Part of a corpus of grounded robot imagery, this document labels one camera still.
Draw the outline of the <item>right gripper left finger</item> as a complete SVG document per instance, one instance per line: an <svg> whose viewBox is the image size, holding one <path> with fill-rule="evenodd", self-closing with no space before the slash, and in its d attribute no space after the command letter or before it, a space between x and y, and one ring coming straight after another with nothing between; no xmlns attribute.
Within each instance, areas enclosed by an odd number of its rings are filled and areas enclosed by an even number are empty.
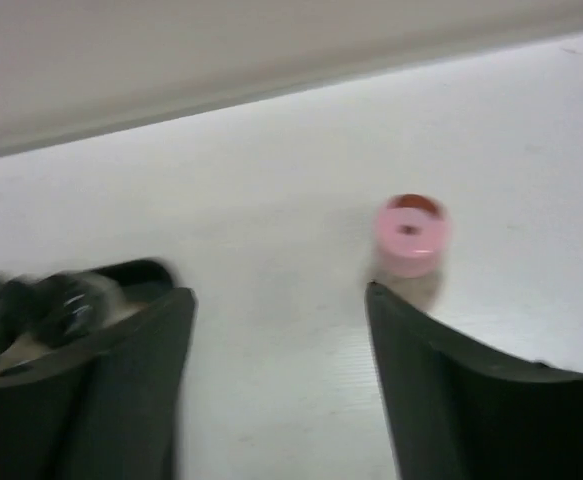
<svg viewBox="0 0 583 480"><path fill-rule="evenodd" d="M190 289L0 377L0 479L172 479Z"/></svg>

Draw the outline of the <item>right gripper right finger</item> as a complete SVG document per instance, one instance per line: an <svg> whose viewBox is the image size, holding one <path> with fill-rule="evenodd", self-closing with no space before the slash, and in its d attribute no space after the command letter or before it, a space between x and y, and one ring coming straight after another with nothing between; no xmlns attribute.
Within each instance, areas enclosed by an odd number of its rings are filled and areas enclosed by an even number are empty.
<svg viewBox="0 0 583 480"><path fill-rule="evenodd" d="M527 361L365 292L404 479L583 479L583 373Z"/></svg>

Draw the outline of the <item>pink cap spice bottle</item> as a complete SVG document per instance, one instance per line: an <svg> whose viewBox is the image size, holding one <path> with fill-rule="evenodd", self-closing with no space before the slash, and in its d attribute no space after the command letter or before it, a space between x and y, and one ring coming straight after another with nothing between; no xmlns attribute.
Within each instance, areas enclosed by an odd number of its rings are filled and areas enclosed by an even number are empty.
<svg viewBox="0 0 583 480"><path fill-rule="evenodd" d="M418 310L430 310L444 282L445 206L422 194L395 195L378 210L373 233L372 279Z"/></svg>

